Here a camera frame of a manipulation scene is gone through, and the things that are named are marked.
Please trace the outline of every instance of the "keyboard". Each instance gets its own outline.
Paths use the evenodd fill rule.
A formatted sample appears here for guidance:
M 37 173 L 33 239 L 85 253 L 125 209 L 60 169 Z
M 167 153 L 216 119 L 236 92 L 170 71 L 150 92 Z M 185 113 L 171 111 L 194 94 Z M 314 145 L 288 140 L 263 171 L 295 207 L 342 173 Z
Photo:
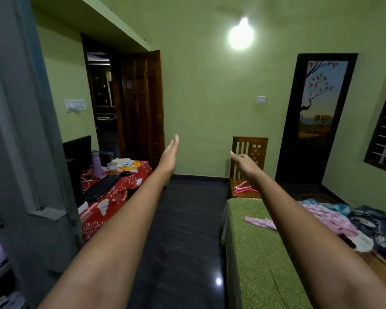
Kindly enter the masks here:
M 89 187 L 89 189 L 84 193 L 84 200 L 88 203 L 94 203 L 107 191 L 109 191 L 120 180 L 120 178 L 121 176 L 119 175 L 105 176 L 95 185 Z

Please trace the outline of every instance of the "floral tablecloth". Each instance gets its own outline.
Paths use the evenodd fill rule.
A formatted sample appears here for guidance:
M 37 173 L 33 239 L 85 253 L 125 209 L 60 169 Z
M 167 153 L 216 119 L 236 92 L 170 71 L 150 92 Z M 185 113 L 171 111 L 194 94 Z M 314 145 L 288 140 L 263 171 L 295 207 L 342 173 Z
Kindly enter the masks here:
M 87 242 L 118 210 L 125 204 L 128 190 L 137 189 L 151 175 L 152 169 L 147 161 L 139 161 L 142 164 L 132 169 L 131 176 L 121 178 L 115 185 L 103 195 L 97 202 L 88 204 L 88 208 L 80 214 L 82 222 L 83 240 Z M 82 183 L 83 190 L 97 183 L 99 179 Z

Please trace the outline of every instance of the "painted door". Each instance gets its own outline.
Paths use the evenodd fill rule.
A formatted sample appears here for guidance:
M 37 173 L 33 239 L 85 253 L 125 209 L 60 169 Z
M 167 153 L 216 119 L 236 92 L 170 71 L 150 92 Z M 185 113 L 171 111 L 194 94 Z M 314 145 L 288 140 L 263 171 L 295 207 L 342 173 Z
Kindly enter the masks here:
M 276 181 L 321 184 L 357 54 L 299 54 Z
M 155 169 L 164 146 L 161 53 L 153 51 L 112 59 L 113 92 L 122 156 L 147 160 Z

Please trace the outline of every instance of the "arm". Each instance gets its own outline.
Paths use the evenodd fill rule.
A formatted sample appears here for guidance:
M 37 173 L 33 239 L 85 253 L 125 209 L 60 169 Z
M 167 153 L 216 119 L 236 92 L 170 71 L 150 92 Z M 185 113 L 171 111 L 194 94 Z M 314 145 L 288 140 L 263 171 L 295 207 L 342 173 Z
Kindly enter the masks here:
M 160 193 L 176 165 L 179 137 L 139 190 L 83 247 L 40 304 L 50 308 L 125 308 Z
M 386 286 L 328 227 L 247 155 L 231 158 L 257 187 L 315 308 L 386 309 Z

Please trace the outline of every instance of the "yellow cloth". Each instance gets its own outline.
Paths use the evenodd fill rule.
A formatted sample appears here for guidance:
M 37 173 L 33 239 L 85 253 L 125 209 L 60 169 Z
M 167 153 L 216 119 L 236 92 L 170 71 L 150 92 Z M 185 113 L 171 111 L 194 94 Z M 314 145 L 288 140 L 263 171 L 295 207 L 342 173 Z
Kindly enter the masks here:
M 130 170 L 132 170 L 132 169 L 139 168 L 141 165 L 142 165 L 141 163 L 139 163 L 137 160 L 135 160 L 133 165 L 128 166 L 128 167 L 123 167 L 122 169 L 123 169 L 124 171 L 130 171 Z

